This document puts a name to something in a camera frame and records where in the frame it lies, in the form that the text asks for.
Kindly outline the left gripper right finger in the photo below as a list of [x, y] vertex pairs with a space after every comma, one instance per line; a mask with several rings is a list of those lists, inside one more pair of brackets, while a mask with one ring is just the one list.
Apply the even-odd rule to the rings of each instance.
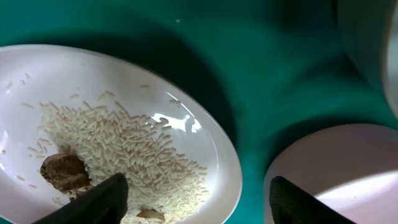
[[275, 224], [354, 224], [281, 176], [271, 180], [269, 204]]

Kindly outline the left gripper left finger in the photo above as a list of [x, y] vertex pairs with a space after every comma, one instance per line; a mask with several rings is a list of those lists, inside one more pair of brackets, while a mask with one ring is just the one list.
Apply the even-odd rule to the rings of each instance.
[[127, 180], [117, 173], [34, 224], [120, 224], [127, 198]]

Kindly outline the brown food scrap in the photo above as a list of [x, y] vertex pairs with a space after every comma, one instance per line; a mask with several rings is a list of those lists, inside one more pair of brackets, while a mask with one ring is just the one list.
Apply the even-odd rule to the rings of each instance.
[[76, 155], [54, 154], [40, 167], [41, 176], [63, 194], [79, 197], [93, 188], [83, 161]]

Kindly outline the pile of rice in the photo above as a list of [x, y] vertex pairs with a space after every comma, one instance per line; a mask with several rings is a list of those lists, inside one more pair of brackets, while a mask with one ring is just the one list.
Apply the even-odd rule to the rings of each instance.
[[37, 132], [42, 137], [32, 149], [44, 161], [54, 154], [76, 155], [96, 187], [122, 173], [128, 184], [123, 223], [177, 223], [193, 215], [210, 196], [206, 167], [177, 152], [166, 118], [131, 116], [122, 107], [81, 108], [39, 105]]

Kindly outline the small white bowl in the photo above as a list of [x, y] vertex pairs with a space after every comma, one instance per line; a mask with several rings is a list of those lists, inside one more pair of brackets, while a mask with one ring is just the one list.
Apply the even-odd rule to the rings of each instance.
[[397, 223], [397, 131], [345, 124], [299, 139], [272, 162], [264, 179], [264, 223], [272, 178], [282, 176], [355, 223]]

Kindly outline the large white plate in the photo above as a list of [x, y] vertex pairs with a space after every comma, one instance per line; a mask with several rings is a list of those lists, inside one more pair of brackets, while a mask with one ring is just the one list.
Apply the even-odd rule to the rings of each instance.
[[173, 147], [206, 167], [209, 197], [188, 223], [224, 223], [243, 187], [241, 166], [229, 137], [191, 96], [129, 62], [89, 50], [55, 45], [1, 48], [1, 219], [33, 223], [68, 197], [40, 175], [47, 135], [39, 129], [40, 105], [126, 110], [168, 120]]

